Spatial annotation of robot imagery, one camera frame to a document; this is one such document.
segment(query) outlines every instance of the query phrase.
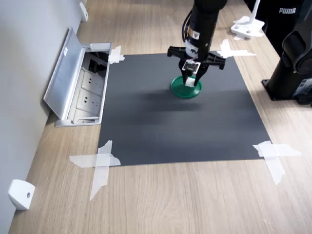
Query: silver metal cover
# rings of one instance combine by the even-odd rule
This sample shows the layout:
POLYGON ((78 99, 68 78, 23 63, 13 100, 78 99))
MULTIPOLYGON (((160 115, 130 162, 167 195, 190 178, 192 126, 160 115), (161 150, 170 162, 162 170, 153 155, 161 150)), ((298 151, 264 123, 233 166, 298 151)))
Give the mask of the silver metal cover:
POLYGON ((73 100, 85 48, 72 28, 69 29, 62 51, 43 100, 60 118, 66 119, 73 100))

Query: wooden table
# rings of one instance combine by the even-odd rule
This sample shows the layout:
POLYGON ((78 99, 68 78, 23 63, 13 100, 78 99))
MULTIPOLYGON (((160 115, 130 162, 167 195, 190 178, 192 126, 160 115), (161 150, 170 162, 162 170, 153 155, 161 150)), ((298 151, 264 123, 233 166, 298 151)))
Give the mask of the wooden table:
MULTIPOLYGON (((82 42, 112 41, 123 54, 166 53, 183 46, 181 26, 192 0, 88 0, 82 42)), ((94 154, 99 126, 55 128, 50 116, 27 181, 36 192, 30 210, 17 212, 10 233, 207 234, 312 232, 312 109, 272 102, 260 81, 279 57, 266 37, 234 41, 229 28, 250 12, 241 0, 220 11, 211 49, 229 39, 232 49, 256 57, 235 60, 275 144, 303 153, 284 157, 275 185, 264 160, 113 167, 108 185, 89 202, 94 168, 69 155, 94 154)))

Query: black cable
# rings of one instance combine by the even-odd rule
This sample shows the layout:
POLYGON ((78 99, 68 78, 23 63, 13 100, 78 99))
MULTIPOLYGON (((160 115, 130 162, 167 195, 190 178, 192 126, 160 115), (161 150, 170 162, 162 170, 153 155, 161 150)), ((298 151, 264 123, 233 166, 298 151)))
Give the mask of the black cable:
POLYGON ((189 14, 186 16, 183 25, 182 25, 182 40, 185 42, 185 26, 190 24, 190 17, 191 17, 192 9, 190 10, 189 14))

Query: green plastic lid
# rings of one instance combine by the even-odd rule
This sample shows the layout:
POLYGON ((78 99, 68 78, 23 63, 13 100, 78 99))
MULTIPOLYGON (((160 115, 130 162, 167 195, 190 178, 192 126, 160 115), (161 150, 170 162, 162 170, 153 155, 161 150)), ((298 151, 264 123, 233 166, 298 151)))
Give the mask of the green plastic lid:
POLYGON ((188 87, 183 83, 183 76, 179 76, 171 82, 170 88, 178 97, 189 99, 194 98, 199 94, 201 90, 201 82, 199 81, 195 87, 188 87))

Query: electrical socket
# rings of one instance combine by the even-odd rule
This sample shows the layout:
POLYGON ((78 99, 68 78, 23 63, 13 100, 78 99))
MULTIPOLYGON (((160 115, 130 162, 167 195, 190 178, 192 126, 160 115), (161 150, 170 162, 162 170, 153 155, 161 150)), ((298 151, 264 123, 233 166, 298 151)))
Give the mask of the electrical socket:
POLYGON ((94 75, 93 73, 85 71, 81 86, 83 89, 101 96, 103 93, 104 79, 100 76, 94 75))
POLYGON ((80 90, 77 101, 77 109, 99 116, 99 111, 101 109, 101 97, 87 90, 80 90))

